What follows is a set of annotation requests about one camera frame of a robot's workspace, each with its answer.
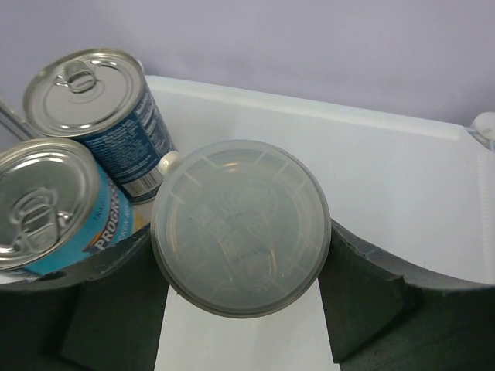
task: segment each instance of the plastic lid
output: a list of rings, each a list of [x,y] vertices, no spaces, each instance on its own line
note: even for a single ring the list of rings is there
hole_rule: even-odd
[[[166,175],[153,206],[153,249],[187,300],[218,315],[255,317],[291,304],[314,282],[328,254],[329,210],[291,155],[225,141]]]

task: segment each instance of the clear plastic lid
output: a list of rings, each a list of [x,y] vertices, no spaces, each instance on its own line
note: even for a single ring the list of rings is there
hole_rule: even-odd
[[[330,216],[318,183],[291,155],[225,141],[171,164],[152,236],[164,275],[184,298],[218,315],[255,317],[291,304],[314,282]]]

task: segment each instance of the metal rod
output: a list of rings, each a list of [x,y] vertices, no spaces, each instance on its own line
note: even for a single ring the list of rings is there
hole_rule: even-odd
[[[40,137],[1,97],[0,125],[20,141]]]

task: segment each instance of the lavender wall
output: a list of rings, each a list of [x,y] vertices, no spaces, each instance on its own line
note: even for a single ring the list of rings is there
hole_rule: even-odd
[[[147,73],[468,124],[495,110],[493,0],[3,0],[0,92],[113,46]]]

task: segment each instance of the can label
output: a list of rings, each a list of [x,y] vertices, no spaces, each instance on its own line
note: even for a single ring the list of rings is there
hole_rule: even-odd
[[[88,147],[132,202],[144,202],[158,192],[160,159],[173,144],[148,86],[135,109],[104,132],[77,138]]]
[[[98,172],[100,191],[84,224],[51,254],[24,266],[26,274],[43,275],[68,267],[131,236],[147,223],[100,166]]]

